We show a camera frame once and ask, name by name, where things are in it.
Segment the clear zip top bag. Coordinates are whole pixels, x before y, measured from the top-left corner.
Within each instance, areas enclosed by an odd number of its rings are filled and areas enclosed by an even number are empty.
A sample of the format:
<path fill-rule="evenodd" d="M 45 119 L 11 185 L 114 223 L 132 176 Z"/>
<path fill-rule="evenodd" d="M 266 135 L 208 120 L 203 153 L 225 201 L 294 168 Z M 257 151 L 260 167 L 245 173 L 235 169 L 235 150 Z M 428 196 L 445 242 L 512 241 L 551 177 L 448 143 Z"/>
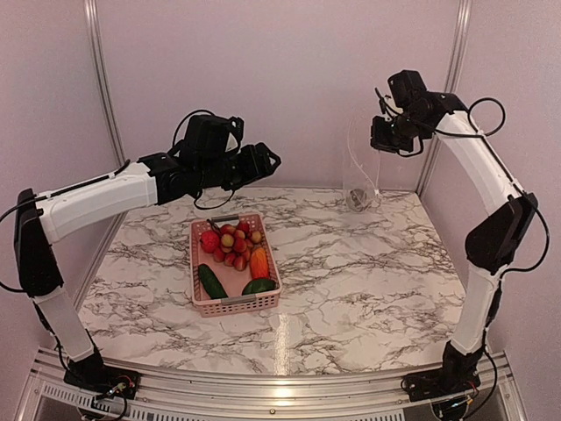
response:
<path fill-rule="evenodd" d="M 370 146 L 370 129 L 368 117 L 356 114 L 350 120 L 343 150 L 342 185 L 344 199 L 348 190 L 367 190 L 373 198 L 372 208 L 380 203 L 381 192 L 380 153 Z"/>

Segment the purple eggplant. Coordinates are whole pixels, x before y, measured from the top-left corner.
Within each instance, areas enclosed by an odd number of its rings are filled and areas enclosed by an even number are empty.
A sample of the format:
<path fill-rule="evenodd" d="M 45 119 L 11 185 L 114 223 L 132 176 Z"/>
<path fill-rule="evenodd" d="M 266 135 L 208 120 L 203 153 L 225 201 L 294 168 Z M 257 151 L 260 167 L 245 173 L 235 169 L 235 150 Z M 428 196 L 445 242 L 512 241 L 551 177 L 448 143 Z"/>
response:
<path fill-rule="evenodd" d="M 345 201 L 351 211 L 362 212 L 371 207 L 373 198 L 367 190 L 351 189 L 347 191 Z"/>

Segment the green avocado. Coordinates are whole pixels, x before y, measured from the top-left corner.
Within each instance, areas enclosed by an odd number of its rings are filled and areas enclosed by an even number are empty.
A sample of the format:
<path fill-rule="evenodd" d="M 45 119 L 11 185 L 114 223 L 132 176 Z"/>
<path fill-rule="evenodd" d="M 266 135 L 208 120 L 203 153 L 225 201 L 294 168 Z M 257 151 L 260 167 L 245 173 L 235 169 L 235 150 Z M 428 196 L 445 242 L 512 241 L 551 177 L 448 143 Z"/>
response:
<path fill-rule="evenodd" d="M 277 289 L 277 283 L 270 278 L 258 278 L 248 282 L 242 290 L 242 295 L 252 295 L 269 292 Z"/>

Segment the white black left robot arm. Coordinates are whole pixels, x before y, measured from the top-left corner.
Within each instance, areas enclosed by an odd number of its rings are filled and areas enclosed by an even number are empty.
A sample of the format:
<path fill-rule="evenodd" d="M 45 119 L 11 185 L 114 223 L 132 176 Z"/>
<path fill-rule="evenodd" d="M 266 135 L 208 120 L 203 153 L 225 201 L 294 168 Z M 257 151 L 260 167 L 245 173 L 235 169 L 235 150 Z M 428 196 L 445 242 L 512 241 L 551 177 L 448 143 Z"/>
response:
<path fill-rule="evenodd" d="M 264 143 L 229 148 L 195 149 L 179 143 L 120 169 L 56 191 L 31 189 L 18 195 L 14 252 L 18 280 L 46 320 L 75 373 L 90 389 L 110 384 L 93 340 L 71 304 L 53 244 L 107 218 L 139 208 L 171 203 L 185 196 L 201 197 L 209 188 L 235 192 L 272 175 L 281 158 Z"/>

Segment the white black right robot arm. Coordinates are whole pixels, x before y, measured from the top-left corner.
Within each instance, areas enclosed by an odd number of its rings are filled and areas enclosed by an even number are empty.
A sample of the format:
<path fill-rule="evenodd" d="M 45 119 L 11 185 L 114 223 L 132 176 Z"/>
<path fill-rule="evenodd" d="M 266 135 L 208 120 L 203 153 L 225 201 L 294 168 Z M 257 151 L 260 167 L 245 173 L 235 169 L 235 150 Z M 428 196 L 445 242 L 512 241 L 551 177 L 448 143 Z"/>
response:
<path fill-rule="evenodd" d="M 379 95 L 381 114 L 372 120 L 371 146 L 379 151 L 413 157 L 423 143 L 437 137 L 467 173 L 483 203 L 486 217 L 465 238 L 468 284 L 458 325 L 446 343 L 443 367 L 434 384 L 451 393 L 469 375 L 485 352 L 488 326 L 501 301 L 505 275 L 516 272 L 512 262 L 533 218 L 541 215 L 536 196 L 525 191 L 476 125 L 472 108 L 457 96 L 414 89 Z"/>

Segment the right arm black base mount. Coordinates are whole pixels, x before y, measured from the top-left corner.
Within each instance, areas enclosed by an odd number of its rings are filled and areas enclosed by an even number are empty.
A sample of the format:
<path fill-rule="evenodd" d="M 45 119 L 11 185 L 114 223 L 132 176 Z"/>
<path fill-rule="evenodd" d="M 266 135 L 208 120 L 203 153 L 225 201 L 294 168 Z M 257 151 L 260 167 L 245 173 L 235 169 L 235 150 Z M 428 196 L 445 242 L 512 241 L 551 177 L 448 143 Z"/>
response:
<path fill-rule="evenodd" d="M 474 391 L 481 384 L 477 371 L 459 378 L 447 377 L 441 368 L 424 370 L 404 375 L 401 389 L 408 394 L 410 402 L 420 402 L 465 391 Z"/>

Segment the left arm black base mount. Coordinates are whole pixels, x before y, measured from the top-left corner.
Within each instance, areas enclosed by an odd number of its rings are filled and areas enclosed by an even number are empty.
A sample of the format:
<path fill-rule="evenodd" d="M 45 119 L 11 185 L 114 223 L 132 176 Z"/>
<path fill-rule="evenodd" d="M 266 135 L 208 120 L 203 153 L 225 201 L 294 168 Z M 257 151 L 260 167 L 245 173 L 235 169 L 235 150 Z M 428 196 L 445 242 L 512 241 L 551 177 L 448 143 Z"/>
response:
<path fill-rule="evenodd" d="M 96 392 L 103 398 L 110 396 L 124 397 L 131 400 L 135 397 L 140 381 L 140 373 L 134 370 L 104 366 L 101 370 L 88 377 L 67 371 L 64 375 L 66 384 Z"/>

